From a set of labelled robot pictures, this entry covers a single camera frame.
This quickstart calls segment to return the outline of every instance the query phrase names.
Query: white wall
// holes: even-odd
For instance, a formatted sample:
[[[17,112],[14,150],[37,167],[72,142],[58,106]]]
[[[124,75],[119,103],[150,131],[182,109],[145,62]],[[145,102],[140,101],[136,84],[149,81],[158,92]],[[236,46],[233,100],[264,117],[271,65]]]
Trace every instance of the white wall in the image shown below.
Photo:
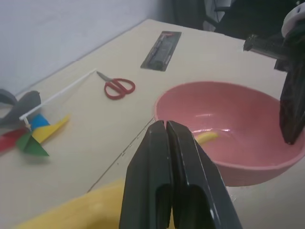
[[[172,22],[171,0],[2,0],[0,88],[17,94],[147,18]]]

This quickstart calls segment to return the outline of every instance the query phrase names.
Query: yellow paper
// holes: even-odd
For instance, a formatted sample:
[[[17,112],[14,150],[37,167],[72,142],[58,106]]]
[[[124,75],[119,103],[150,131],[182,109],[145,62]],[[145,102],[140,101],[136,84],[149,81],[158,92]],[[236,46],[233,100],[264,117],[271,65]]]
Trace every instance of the yellow paper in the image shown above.
[[[55,133],[59,128],[61,128],[69,119],[70,115],[67,115],[54,125],[38,127],[33,131],[32,136],[37,142],[42,143],[53,133]]]
[[[18,229],[118,229],[124,193],[124,181],[74,199],[38,216]],[[174,229],[171,216],[170,229]]]

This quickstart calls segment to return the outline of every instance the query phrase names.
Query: red paper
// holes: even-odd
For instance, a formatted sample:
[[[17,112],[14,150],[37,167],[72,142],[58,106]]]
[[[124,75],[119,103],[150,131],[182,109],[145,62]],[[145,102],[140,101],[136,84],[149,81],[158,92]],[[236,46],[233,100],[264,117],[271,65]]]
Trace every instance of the red paper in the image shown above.
[[[16,141],[27,133],[26,128],[13,130],[0,136],[0,153],[15,146]]]

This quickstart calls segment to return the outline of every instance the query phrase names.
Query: red scissors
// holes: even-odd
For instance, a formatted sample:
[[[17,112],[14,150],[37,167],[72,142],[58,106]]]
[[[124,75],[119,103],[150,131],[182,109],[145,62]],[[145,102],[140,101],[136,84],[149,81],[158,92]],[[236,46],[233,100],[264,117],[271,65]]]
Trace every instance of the red scissors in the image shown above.
[[[126,79],[111,79],[107,76],[105,76],[104,74],[97,72],[97,74],[104,80],[106,81],[106,84],[104,86],[104,91],[105,94],[108,98],[112,99],[112,100],[117,100],[117,99],[122,99],[123,97],[125,97],[126,94],[130,94],[135,90],[135,84],[134,82],[130,81],[130,80],[126,80]],[[121,82],[125,82],[131,85],[131,89],[127,89],[126,87],[124,87]],[[107,87],[110,87],[111,89],[115,90],[117,93],[119,93],[118,95],[110,95],[107,92]]]

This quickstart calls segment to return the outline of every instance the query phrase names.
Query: wooden table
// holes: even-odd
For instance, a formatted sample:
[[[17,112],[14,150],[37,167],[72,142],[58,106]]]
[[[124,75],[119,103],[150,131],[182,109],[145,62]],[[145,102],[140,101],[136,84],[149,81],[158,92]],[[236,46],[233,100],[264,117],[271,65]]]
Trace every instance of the wooden table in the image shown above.
[[[182,32],[167,70],[141,69],[164,30]],[[243,52],[243,42],[147,20],[33,86],[31,90],[39,91],[45,100],[97,68],[111,78],[131,79],[137,88],[121,100],[109,100],[103,93],[104,81],[94,73],[43,108],[50,122],[56,122],[61,114],[71,114],[71,120],[43,145],[50,154],[47,160],[25,157],[17,149],[0,156],[0,228],[124,177],[147,126],[153,122],[155,100],[173,86],[224,81],[279,98],[285,73],[274,70],[275,60]],[[304,163],[302,160],[264,184],[229,188],[244,228],[284,229],[292,220],[305,225]]]

